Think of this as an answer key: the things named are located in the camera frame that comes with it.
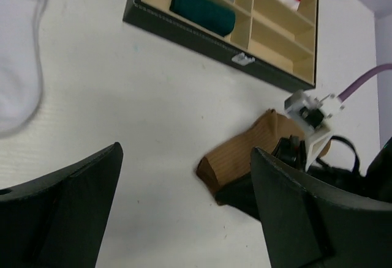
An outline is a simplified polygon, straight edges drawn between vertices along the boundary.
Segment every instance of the dark green rolled cloth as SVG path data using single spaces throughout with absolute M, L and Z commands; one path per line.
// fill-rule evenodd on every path
M 210 0 L 171 0 L 170 11 L 222 37 L 234 29 L 234 11 Z

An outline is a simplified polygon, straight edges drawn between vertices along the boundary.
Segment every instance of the white towel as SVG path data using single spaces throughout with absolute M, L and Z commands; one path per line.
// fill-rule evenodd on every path
M 0 0 L 0 136 L 23 125 L 42 96 L 38 27 L 47 0 Z

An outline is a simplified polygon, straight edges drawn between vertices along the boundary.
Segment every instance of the storage box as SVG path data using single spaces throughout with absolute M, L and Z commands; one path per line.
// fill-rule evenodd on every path
M 127 0 L 124 21 L 286 91 L 316 84 L 318 1 L 298 11 L 278 0 L 211 0 L 235 12 L 221 37 L 169 10 L 172 0 Z

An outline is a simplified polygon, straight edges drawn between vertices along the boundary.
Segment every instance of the white table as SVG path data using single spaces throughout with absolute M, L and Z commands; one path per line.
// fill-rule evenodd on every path
M 269 267 L 260 223 L 217 207 L 193 169 L 288 93 L 122 23 L 126 0 L 50 0 L 40 25 L 45 98 L 0 140 L 0 188 L 119 141 L 124 163 L 97 267 Z M 373 14 L 320 0 L 318 88 L 340 92 L 375 66 Z M 379 150 L 377 83 L 336 118 L 363 168 Z M 351 166 L 334 144 L 328 160 Z

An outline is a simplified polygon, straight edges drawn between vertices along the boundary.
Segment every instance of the brown folded cloth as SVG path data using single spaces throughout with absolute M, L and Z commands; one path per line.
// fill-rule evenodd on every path
M 293 120 L 275 110 L 268 110 L 250 129 L 206 154 L 197 167 L 196 175 L 215 194 L 251 170 L 251 150 L 254 147 L 272 153 L 280 138 L 289 138 L 290 135 L 304 138 L 303 131 Z M 329 149 L 328 143 L 320 156 L 324 156 Z

